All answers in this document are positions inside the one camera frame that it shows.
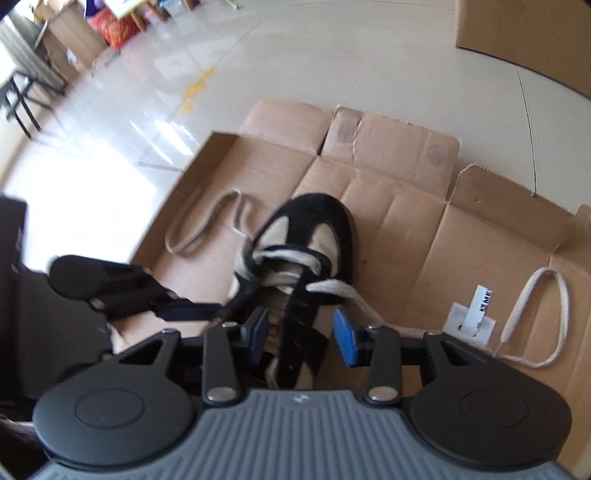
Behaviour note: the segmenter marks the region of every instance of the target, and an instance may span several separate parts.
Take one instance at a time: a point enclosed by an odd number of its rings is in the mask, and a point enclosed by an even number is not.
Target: cardboard box
[[[194,301],[224,302],[239,238],[231,208],[194,255],[170,255],[164,232],[196,188],[202,197],[184,231],[196,229],[214,198],[241,189],[249,198],[250,233],[292,196],[326,192],[355,218],[359,237],[360,294],[392,324],[441,329],[453,303],[470,304],[477,285],[493,290],[487,316],[497,321],[494,348],[529,276],[550,265],[570,289],[570,332],[558,361],[522,369],[559,391],[574,426],[560,461],[576,465],[591,433],[591,220],[576,216],[514,182],[478,166],[464,170],[449,201],[458,141],[423,127],[346,108],[264,100],[240,135],[213,133],[180,179],[142,241],[133,262],[152,268],[163,285]],[[554,284],[538,286],[508,353],[548,357],[557,341],[559,300]],[[134,343],[164,326],[151,314],[124,320],[122,336]],[[185,335],[203,325],[182,325]],[[347,369],[329,348],[317,387],[358,387],[361,369]],[[408,376],[404,393],[417,388]]]
[[[456,47],[509,60],[591,98],[586,0],[456,0]]]

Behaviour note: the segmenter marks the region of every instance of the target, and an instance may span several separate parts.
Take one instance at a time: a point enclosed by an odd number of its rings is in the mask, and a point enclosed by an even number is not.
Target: white shoelace
[[[244,259],[246,255],[252,255],[253,260],[259,265],[261,265],[267,259],[284,260],[292,264],[308,267],[315,274],[320,274],[320,261],[314,255],[305,252],[300,252],[291,249],[276,249],[273,251],[263,250],[255,251],[254,253],[252,253],[252,238],[241,227],[242,213],[245,204],[245,196],[238,189],[229,190],[220,194],[220,196],[217,197],[217,199],[213,202],[212,206],[207,212],[206,219],[203,222],[203,224],[200,227],[198,227],[193,233],[191,233],[190,235],[186,236],[183,240],[173,245],[171,240],[172,237],[178,235],[181,224],[184,223],[191,207],[199,199],[201,193],[201,190],[196,190],[187,199],[185,204],[179,210],[177,216],[168,226],[168,229],[164,236],[164,242],[166,245],[166,249],[171,254],[181,255],[193,252],[205,239],[207,231],[209,230],[211,224],[215,221],[218,213],[223,208],[223,206],[228,201],[234,200],[236,205],[234,207],[232,229],[242,238],[242,248],[240,248],[239,251],[236,253],[235,262],[235,271],[239,275],[250,280],[257,280],[260,282],[260,285],[262,286],[277,287],[282,291],[285,291],[285,288],[291,288],[298,282],[300,278],[300,275],[294,272],[273,272],[271,270],[266,272],[262,278],[256,278],[253,275],[253,273],[249,271],[248,267],[245,264]],[[509,342],[511,336],[515,332],[515,329],[517,328],[519,321],[521,320],[523,311],[525,310],[525,307],[528,303],[528,300],[530,299],[531,293],[533,292],[535,286],[537,285],[539,280],[547,274],[553,276],[558,285],[558,291],[560,292],[560,326],[558,330],[558,341],[556,349],[546,360],[543,360],[541,362],[534,362],[522,356],[505,355],[501,353],[501,351]],[[427,331],[417,328],[390,325],[381,317],[381,315],[378,312],[376,312],[363,299],[361,295],[359,295],[357,290],[355,290],[351,285],[346,284],[345,282],[342,282],[340,280],[336,280],[333,278],[329,280],[308,283],[306,285],[306,290],[312,293],[328,293],[341,297],[343,299],[350,300],[354,302],[365,315],[367,315],[367,317],[370,319],[372,323],[380,326],[385,326],[388,328],[393,328],[397,330],[403,337],[422,338],[425,332]],[[564,343],[566,342],[566,337],[569,329],[569,303],[569,291],[562,274],[550,267],[539,268],[531,275],[529,280],[525,283],[523,290],[519,294],[519,297],[515,302],[515,306],[513,307],[513,310],[509,315],[509,318],[503,328],[503,331],[501,332],[500,343],[496,347],[496,349],[492,351],[487,348],[482,348],[481,346],[476,347],[483,349],[484,351],[487,351],[487,353],[491,354],[496,358],[514,362],[529,368],[542,368],[551,365],[552,363],[554,363],[554,361],[556,361],[556,359],[560,355],[560,352],[564,347]]]

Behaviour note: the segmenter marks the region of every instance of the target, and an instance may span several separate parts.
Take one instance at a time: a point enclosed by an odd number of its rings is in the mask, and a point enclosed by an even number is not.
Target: white label
[[[496,320],[485,316],[480,322],[480,328],[476,332],[476,336],[466,335],[463,324],[466,321],[467,314],[467,307],[459,303],[454,303],[449,311],[447,321],[443,326],[443,331],[472,345],[487,346],[491,339],[492,331],[495,329]]]
[[[465,320],[462,322],[462,333],[466,336],[475,337],[482,324],[482,319],[486,313],[486,308],[491,302],[492,290],[489,290],[482,285],[476,287],[472,303],[468,308],[468,313]]]

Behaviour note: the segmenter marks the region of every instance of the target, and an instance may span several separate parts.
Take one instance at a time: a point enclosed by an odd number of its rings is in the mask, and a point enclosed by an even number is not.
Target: gray curtain
[[[64,86],[64,80],[35,54],[31,44],[18,31],[9,16],[0,22],[0,43],[4,45],[18,69],[55,88]]]

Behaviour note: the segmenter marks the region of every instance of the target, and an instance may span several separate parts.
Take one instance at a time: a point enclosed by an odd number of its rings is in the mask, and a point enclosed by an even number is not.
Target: tiled floor
[[[591,203],[591,101],[456,49],[453,0],[241,1],[151,27],[72,88],[63,125],[48,119],[5,185],[30,204],[30,267],[126,260],[209,132],[235,131],[264,96],[424,125],[460,139],[461,166]]]

